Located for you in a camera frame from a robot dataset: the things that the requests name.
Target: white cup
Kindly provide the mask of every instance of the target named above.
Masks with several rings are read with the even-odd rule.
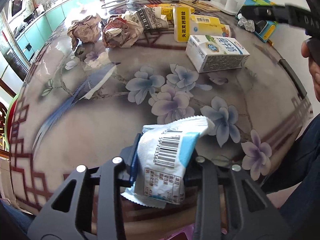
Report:
[[[238,2],[236,0],[227,0],[225,10],[228,12],[235,12],[237,10]]]

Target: crumpled wrapping paper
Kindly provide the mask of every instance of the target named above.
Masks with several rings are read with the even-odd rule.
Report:
[[[68,29],[68,36],[71,38],[73,51],[78,46],[79,40],[83,43],[95,42],[101,37],[99,22],[101,22],[99,14],[96,16],[90,15],[81,21],[73,22]]]
[[[254,32],[255,27],[254,27],[253,20],[248,20],[248,19],[244,18],[241,13],[238,14],[238,18],[239,18],[238,25],[240,27],[244,26],[246,31],[251,32],[251,33]]]
[[[145,7],[138,11],[126,11],[122,17],[139,24],[144,30],[169,27],[167,16],[161,14],[160,7]]]
[[[106,48],[130,48],[142,32],[143,28],[137,23],[111,16],[102,31],[102,41]]]

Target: toy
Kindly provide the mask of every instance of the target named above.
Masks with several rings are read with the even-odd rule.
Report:
[[[269,0],[246,0],[244,2],[244,6],[246,5],[275,5],[275,3],[269,1]],[[276,30],[278,23],[273,21],[265,21],[265,20],[255,20],[254,26],[255,31],[254,33],[263,41],[267,42],[270,38],[270,36],[274,33]]]

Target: barcode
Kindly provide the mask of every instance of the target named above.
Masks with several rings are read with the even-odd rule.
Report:
[[[197,18],[198,22],[210,22],[209,19],[206,18]]]
[[[159,143],[160,149],[158,153],[157,161],[155,165],[166,167],[169,169],[174,169],[174,162],[177,157],[177,151],[180,142],[180,135],[163,137],[161,142]]]

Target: floral tablecloth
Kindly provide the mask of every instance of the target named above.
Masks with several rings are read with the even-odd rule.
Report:
[[[36,214],[78,165],[100,166],[117,156],[143,125],[193,115],[215,123],[198,141],[198,154],[218,165],[240,163],[258,183],[277,168],[310,118],[311,105],[278,63],[277,51],[240,29],[235,18],[196,10],[230,25],[229,35],[251,54],[239,69],[197,73],[186,43],[174,41],[173,21],[168,29],[145,31],[128,49],[106,49],[99,40],[72,51],[72,20],[164,2],[171,1],[87,5],[82,13],[71,12],[41,50],[23,83],[11,131],[12,184],[22,208]],[[186,190],[183,205],[164,210],[123,199],[126,234],[146,228],[150,219],[167,231],[191,224],[195,206],[194,188]]]

